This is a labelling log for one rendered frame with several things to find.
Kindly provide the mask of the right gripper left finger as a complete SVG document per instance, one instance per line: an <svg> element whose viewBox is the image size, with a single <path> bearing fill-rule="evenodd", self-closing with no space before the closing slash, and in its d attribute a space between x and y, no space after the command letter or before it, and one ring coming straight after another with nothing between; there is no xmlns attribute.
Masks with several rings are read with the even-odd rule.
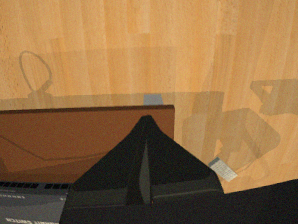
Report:
<svg viewBox="0 0 298 224"><path fill-rule="evenodd" d="M145 122L142 116L120 143L70 186L63 208L152 203Z"/></svg>

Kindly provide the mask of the dark grey network switch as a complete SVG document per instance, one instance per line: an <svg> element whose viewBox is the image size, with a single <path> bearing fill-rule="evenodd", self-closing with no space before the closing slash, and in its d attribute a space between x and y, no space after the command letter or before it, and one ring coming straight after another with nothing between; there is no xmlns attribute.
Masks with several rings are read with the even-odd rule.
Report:
<svg viewBox="0 0 298 224"><path fill-rule="evenodd" d="M72 184L0 181L0 224L59 224Z"/></svg>

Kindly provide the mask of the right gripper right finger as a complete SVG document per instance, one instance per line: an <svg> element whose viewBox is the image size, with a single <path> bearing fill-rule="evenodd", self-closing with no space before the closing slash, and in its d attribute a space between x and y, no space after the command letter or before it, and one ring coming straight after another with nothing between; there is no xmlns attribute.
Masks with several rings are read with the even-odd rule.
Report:
<svg viewBox="0 0 298 224"><path fill-rule="evenodd" d="M216 172L163 133L151 115L145 125L153 203L225 194Z"/></svg>

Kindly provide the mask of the brown wooden stand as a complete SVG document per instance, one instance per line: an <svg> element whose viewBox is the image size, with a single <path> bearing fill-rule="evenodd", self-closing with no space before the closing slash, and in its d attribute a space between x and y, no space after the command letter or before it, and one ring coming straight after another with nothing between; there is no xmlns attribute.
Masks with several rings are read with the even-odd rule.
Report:
<svg viewBox="0 0 298 224"><path fill-rule="evenodd" d="M175 107L143 105L0 110L0 181L74 183L150 114L174 140Z"/></svg>

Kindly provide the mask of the grey ridged wedge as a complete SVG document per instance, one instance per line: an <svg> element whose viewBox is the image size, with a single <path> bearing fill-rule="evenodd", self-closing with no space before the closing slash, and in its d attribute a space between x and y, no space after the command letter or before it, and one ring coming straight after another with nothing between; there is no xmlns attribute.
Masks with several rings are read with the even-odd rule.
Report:
<svg viewBox="0 0 298 224"><path fill-rule="evenodd" d="M216 157L214 160L208 163L208 166L228 182L238 176L219 157Z"/></svg>

